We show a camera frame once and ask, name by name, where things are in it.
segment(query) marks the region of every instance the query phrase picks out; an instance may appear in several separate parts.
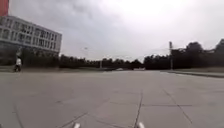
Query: building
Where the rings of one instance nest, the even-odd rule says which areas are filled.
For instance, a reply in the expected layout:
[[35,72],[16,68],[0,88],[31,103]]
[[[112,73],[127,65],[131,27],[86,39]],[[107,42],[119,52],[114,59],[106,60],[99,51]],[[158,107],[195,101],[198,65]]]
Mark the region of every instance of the building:
[[59,55],[60,33],[10,16],[8,8],[9,0],[0,0],[0,59],[12,49],[18,52],[23,48]]
[[9,8],[9,0],[0,0],[0,16],[7,16]]
[[62,35],[15,16],[0,17],[0,43],[59,54]]

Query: sky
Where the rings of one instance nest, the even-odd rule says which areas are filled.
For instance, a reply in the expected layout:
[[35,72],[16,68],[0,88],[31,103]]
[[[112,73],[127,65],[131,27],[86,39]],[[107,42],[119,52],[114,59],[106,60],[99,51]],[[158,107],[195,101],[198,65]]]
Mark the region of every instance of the sky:
[[142,59],[224,38],[223,0],[10,0],[10,15],[63,35],[61,54]]

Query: pavement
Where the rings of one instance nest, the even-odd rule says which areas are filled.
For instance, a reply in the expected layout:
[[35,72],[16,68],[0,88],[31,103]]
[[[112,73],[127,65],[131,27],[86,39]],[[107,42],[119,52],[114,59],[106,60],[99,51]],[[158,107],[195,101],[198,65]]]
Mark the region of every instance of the pavement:
[[184,75],[224,78],[224,73],[218,73],[218,72],[186,72],[186,71],[167,71],[167,72],[176,73],[176,74],[184,74]]
[[3,128],[223,128],[224,79],[156,71],[0,73]]

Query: pole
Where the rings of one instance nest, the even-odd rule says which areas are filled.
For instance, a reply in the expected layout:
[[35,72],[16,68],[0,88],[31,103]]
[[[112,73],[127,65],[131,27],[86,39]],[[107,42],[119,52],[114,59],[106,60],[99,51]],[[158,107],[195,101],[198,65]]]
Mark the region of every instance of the pole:
[[173,70],[173,43],[169,42],[169,49],[170,49],[170,70]]

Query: window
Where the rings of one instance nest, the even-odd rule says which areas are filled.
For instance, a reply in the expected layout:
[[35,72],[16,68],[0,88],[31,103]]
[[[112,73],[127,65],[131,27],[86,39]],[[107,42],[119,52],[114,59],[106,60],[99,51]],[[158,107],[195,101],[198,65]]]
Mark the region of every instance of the window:
[[5,21],[5,18],[4,17],[0,17],[0,26],[4,25],[4,21]]
[[36,28],[35,29],[35,34],[34,34],[36,37],[39,37],[40,36],[40,29]]
[[51,40],[54,40],[54,34],[51,35]]
[[47,41],[47,48],[50,47],[50,41]]
[[41,34],[40,34],[40,37],[44,38],[44,35],[45,35],[45,31],[41,31]]
[[31,43],[31,37],[30,36],[26,36],[26,44],[30,44]]
[[11,38],[10,40],[13,40],[14,39],[14,32],[11,33]]
[[49,35],[48,35],[48,40],[50,40],[51,39],[51,33],[49,33]]
[[1,35],[2,35],[2,29],[0,28],[0,37],[2,37]]
[[44,47],[45,48],[47,47],[47,41],[46,40],[44,41]]
[[24,42],[24,39],[25,39],[25,35],[23,35],[23,34],[19,34],[19,39],[18,39],[18,41],[19,41],[20,43],[22,43],[22,42]]
[[12,26],[12,20],[11,19],[7,19],[6,27],[11,28],[11,26]]
[[57,35],[54,36],[54,40],[55,40],[55,41],[57,40]]
[[31,27],[30,34],[31,35],[33,34],[33,27]]
[[53,43],[51,42],[51,44],[50,44],[50,49],[52,49],[52,46],[53,46]]
[[30,29],[31,29],[30,26],[28,26],[28,27],[27,27],[27,31],[26,31],[27,34],[30,33]]
[[36,45],[36,38],[33,38],[33,45]]
[[44,46],[44,40],[43,40],[43,39],[40,39],[40,40],[39,40],[39,46],[41,46],[41,47]]
[[2,38],[3,39],[8,39],[8,36],[9,36],[9,30],[4,29],[3,34],[2,34]]
[[56,49],[56,43],[54,43],[54,49]]
[[17,40],[17,35],[18,35],[18,34],[17,34],[17,32],[16,32],[16,33],[15,33],[15,36],[14,36],[14,39],[13,39],[14,41]]
[[26,32],[26,27],[27,26],[25,24],[22,24],[20,31],[25,33]]
[[16,22],[14,23],[14,25],[13,25],[13,29],[14,29],[14,30],[19,30],[19,25],[20,25],[19,22],[16,21]]

